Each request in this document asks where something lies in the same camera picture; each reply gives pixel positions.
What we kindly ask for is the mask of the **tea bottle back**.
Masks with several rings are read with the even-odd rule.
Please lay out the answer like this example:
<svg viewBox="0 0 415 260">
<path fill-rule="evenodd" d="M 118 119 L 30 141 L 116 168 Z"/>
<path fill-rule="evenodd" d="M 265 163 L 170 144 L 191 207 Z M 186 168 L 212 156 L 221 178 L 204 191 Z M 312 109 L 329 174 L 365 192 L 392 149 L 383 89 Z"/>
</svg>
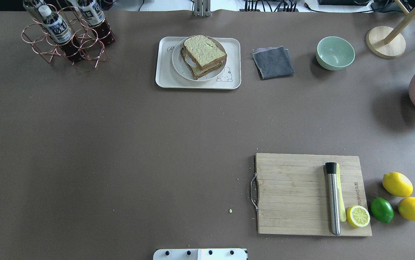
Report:
<svg viewBox="0 0 415 260">
<path fill-rule="evenodd" d="M 95 36 L 104 46 L 115 42 L 115 36 L 96 0 L 79 0 L 78 8 L 84 20 L 93 29 Z"/>
</svg>

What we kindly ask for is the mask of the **bamboo cutting board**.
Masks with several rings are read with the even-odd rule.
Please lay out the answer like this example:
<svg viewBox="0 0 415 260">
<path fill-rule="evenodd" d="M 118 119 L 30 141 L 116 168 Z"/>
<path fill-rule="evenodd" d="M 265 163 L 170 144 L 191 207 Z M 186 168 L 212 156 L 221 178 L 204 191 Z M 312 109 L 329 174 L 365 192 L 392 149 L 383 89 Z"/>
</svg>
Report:
<svg viewBox="0 0 415 260">
<path fill-rule="evenodd" d="M 258 233 L 332 236 L 325 175 L 327 162 L 340 165 L 345 208 L 367 207 L 358 156 L 257 153 Z"/>
</svg>

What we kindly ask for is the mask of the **aluminium frame post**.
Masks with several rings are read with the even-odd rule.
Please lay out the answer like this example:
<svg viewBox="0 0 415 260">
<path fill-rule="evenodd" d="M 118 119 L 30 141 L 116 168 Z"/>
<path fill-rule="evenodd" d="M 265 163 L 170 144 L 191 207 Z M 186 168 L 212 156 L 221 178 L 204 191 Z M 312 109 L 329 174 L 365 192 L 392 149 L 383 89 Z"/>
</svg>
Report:
<svg viewBox="0 0 415 260">
<path fill-rule="evenodd" d="M 193 0 L 193 13 L 195 17 L 211 16 L 211 0 Z"/>
</svg>

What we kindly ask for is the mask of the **plain bread slice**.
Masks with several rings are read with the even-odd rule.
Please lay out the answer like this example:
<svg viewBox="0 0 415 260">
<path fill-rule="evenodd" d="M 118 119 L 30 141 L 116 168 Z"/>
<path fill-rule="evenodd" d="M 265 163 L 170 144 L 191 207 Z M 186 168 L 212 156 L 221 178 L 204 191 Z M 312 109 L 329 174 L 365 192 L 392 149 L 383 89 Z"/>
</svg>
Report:
<svg viewBox="0 0 415 260">
<path fill-rule="evenodd" d="M 224 61 L 227 54 L 211 38 L 205 35 L 195 35 L 183 41 L 183 48 L 199 69 L 208 69 L 218 62 Z"/>
</svg>

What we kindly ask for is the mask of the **green bowl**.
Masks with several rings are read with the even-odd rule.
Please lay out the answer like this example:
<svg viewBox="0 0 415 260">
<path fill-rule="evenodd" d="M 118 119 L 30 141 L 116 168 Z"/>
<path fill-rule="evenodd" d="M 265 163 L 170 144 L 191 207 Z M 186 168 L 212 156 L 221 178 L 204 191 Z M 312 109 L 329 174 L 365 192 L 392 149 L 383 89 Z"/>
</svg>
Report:
<svg viewBox="0 0 415 260">
<path fill-rule="evenodd" d="M 355 59 L 352 45 L 343 38 L 328 36 L 316 48 L 316 60 L 324 69 L 337 71 L 351 65 Z"/>
</svg>

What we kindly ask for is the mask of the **yellow lemon far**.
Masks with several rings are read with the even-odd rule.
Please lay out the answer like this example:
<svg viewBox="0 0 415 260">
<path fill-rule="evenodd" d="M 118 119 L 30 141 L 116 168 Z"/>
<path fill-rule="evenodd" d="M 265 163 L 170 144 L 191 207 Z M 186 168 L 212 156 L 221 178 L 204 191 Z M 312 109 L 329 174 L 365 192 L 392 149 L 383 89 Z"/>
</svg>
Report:
<svg viewBox="0 0 415 260">
<path fill-rule="evenodd" d="M 414 190 L 410 179 L 399 172 L 389 172 L 384 174 L 382 185 L 387 192 L 399 197 L 408 197 Z"/>
</svg>

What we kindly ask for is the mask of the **tea bottle front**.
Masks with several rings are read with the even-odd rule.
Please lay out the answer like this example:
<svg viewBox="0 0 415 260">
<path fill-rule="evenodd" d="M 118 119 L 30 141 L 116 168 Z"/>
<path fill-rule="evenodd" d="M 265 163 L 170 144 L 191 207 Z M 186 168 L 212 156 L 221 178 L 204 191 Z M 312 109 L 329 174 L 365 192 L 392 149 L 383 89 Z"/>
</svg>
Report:
<svg viewBox="0 0 415 260">
<path fill-rule="evenodd" d="M 48 5 L 41 5 L 39 13 L 42 16 L 41 26 L 47 30 L 53 41 L 59 44 L 65 56 L 72 62 L 82 60 L 79 42 L 63 17 L 54 13 Z"/>
</svg>

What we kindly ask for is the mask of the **cream rabbit tray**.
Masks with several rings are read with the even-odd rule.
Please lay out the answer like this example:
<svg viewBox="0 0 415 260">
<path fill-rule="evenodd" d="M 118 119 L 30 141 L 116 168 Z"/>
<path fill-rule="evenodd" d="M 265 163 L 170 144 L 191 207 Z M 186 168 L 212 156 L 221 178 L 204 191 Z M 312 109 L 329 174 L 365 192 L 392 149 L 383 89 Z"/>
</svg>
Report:
<svg viewBox="0 0 415 260">
<path fill-rule="evenodd" d="M 160 40 L 155 82 L 163 88 L 234 90 L 241 84 L 241 47 L 234 38 L 214 38 L 224 47 L 227 59 L 222 72 L 208 81 L 190 81 L 180 76 L 172 64 L 177 44 L 186 37 L 168 36 Z"/>
</svg>

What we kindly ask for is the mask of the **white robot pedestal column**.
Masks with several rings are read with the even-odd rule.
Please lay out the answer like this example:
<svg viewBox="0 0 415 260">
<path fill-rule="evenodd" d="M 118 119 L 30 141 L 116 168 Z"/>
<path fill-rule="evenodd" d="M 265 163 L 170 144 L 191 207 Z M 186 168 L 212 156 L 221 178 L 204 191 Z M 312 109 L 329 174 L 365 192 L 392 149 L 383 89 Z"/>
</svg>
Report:
<svg viewBox="0 0 415 260">
<path fill-rule="evenodd" d="M 247 260 L 247 249 L 243 248 L 183 248 L 159 249 L 153 260 Z"/>
</svg>

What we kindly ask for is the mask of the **yellow plastic knife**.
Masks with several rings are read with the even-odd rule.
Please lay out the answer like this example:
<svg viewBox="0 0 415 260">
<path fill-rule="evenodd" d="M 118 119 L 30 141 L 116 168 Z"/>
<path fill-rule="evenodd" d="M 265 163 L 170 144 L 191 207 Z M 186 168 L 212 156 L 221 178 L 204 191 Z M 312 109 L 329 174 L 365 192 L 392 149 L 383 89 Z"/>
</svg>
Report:
<svg viewBox="0 0 415 260">
<path fill-rule="evenodd" d="M 336 184 L 337 184 L 337 194 L 338 194 L 338 207 L 339 207 L 339 218 L 341 222 L 346 222 L 346 210 L 342 195 L 342 187 L 341 187 L 341 173 L 340 173 L 340 165 L 336 163 Z"/>
</svg>

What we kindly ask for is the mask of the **white round plate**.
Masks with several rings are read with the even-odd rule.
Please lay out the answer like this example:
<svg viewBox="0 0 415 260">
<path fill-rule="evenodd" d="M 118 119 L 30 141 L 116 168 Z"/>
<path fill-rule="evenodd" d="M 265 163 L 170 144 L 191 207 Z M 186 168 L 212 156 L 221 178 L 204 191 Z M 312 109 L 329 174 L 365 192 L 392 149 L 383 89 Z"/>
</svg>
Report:
<svg viewBox="0 0 415 260">
<path fill-rule="evenodd" d="M 219 48 L 221 48 L 223 51 L 225 51 L 224 47 L 220 44 L 220 42 L 218 42 L 217 40 L 211 38 L 212 40 L 214 40 L 214 42 L 217 44 L 217 46 Z M 183 57 L 180 54 L 180 50 L 183 47 L 183 41 L 185 39 L 181 40 L 177 46 L 175 47 L 173 54 L 172 54 L 172 64 L 174 66 L 174 69 L 176 70 L 176 72 L 182 76 L 185 79 L 188 79 L 190 81 L 208 81 L 211 79 L 214 79 L 216 76 L 218 76 L 220 74 L 220 72 L 223 71 L 225 65 L 226 65 L 226 60 L 224 60 L 224 63 L 221 67 L 219 67 L 218 69 L 216 69 L 213 72 L 208 73 L 205 76 L 200 77 L 198 80 L 195 80 L 191 74 L 191 70 L 186 66 L 186 64 L 183 61 Z M 191 57 L 189 57 L 188 59 L 188 63 L 191 64 L 191 66 L 196 66 L 197 64 L 192 61 Z"/>
</svg>

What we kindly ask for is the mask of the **grey folded cloth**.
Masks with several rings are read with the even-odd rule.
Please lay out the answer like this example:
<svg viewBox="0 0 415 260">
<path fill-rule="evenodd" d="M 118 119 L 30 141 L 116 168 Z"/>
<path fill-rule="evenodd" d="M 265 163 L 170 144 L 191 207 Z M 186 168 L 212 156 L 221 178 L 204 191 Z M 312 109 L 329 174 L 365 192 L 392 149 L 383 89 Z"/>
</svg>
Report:
<svg viewBox="0 0 415 260">
<path fill-rule="evenodd" d="M 261 79 L 289 76 L 295 73 L 290 51 L 283 46 L 259 48 L 252 53 L 252 58 Z"/>
</svg>

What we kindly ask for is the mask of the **half lemon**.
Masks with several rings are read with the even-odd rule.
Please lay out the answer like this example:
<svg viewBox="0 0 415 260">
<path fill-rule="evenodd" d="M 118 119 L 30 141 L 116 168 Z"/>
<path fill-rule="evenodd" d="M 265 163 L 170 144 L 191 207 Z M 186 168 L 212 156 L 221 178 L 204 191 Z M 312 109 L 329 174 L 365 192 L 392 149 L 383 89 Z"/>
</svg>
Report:
<svg viewBox="0 0 415 260">
<path fill-rule="evenodd" d="M 353 227 L 366 227 L 370 223 L 370 220 L 370 214 L 363 206 L 354 205 L 346 211 L 346 221 Z"/>
</svg>

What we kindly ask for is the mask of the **green lime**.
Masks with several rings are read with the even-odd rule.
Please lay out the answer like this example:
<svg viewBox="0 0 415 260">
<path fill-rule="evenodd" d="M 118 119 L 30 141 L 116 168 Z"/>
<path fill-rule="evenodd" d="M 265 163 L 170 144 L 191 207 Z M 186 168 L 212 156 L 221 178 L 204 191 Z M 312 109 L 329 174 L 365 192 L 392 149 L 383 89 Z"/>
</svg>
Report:
<svg viewBox="0 0 415 260">
<path fill-rule="evenodd" d="M 386 224 L 390 223 L 394 217 L 394 211 L 391 204 L 378 196 L 374 197 L 371 201 L 370 211 L 375 219 Z"/>
</svg>

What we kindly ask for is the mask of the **bread slice under egg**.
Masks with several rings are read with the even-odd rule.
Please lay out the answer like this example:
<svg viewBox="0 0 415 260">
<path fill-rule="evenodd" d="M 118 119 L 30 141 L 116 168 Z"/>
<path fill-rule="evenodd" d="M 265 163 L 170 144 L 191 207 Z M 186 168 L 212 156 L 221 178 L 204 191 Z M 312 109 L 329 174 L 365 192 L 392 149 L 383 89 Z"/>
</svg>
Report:
<svg viewBox="0 0 415 260">
<path fill-rule="evenodd" d="M 186 50 L 184 49 L 184 47 L 181 48 L 180 54 L 183 57 L 184 63 L 190 69 L 191 74 L 192 74 L 192 76 L 193 76 L 193 78 L 195 80 L 198 80 L 200 77 L 205 76 L 208 73 L 215 71 L 216 69 L 218 69 L 219 67 L 221 67 L 223 65 L 223 63 L 224 63 L 224 61 L 220 61 L 220 62 L 214 64 L 213 66 L 210 66 L 207 69 L 198 69 L 198 67 L 191 66 L 191 64 L 188 63 L 189 54 L 186 52 Z"/>
</svg>

